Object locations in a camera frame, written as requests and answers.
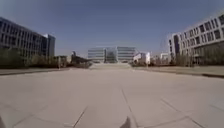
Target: glass building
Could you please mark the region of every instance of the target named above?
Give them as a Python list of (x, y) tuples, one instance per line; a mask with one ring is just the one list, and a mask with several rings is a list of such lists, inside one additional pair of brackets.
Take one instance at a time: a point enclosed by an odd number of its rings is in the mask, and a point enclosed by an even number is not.
[(88, 59), (101, 63), (127, 63), (133, 61), (134, 54), (134, 47), (91, 48), (88, 50)]
[(105, 62), (105, 48), (91, 48), (88, 50), (88, 59), (93, 62)]
[(26, 62), (34, 55), (54, 56), (55, 37), (43, 36), (0, 17), (0, 48), (18, 51)]
[(131, 62), (135, 54), (134, 47), (117, 47), (117, 61)]

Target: walkway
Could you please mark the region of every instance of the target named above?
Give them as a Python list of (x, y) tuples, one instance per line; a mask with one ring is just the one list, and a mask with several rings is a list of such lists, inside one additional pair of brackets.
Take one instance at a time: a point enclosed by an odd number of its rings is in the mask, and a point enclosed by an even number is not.
[(0, 122), (6, 128), (223, 128), (223, 79), (104, 66), (0, 76)]

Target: blue sky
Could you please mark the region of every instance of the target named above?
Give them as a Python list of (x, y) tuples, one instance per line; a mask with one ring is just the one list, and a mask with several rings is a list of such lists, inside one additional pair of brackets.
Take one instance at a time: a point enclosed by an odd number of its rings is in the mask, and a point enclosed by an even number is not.
[(56, 54), (95, 46), (167, 51), (169, 33), (224, 9), (223, 0), (0, 0), (0, 16), (56, 37)]

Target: building facade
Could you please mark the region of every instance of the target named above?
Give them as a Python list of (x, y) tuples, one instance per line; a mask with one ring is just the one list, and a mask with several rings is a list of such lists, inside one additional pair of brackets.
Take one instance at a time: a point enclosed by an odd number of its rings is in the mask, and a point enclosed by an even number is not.
[(224, 48), (224, 12), (197, 23), (188, 29), (168, 37), (171, 56), (191, 56), (197, 64), (202, 63), (205, 51)]
[(134, 47), (117, 47), (117, 61), (118, 62), (131, 62), (135, 55)]
[(34, 55), (54, 56), (55, 38), (0, 17), (0, 48), (17, 50), (26, 62)]
[(135, 54), (134, 47), (105, 47), (88, 50), (88, 59), (93, 62), (131, 62)]
[(105, 48), (91, 48), (88, 50), (88, 59), (93, 62), (105, 62), (106, 49)]
[(137, 53), (134, 57), (133, 57), (133, 61), (134, 63), (137, 64), (146, 64), (146, 53)]

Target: curb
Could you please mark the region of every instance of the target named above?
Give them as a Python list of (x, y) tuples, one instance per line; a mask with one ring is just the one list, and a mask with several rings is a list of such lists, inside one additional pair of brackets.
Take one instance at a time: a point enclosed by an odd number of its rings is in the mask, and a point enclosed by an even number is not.
[(224, 75), (217, 74), (208, 74), (208, 73), (186, 73), (186, 72), (175, 72), (175, 71), (156, 71), (156, 70), (145, 70), (145, 69), (137, 69), (143, 71), (151, 71), (151, 72), (161, 72), (161, 73), (173, 73), (179, 75), (192, 75), (192, 76), (203, 76), (203, 77), (211, 77), (211, 78), (221, 78), (224, 79)]
[(32, 74), (32, 73), (43, 73), (43, 72), (57, 72), (57, 71), (65, 71), (68, 69), (60, 69), (60, 70), (40, 70), (40, 71), (25, 71), (25, 72), (11, 72), (11, 73), (0, 73), (0, 76), (9, 76), (9, 75), (23, 75), (23, 74)]

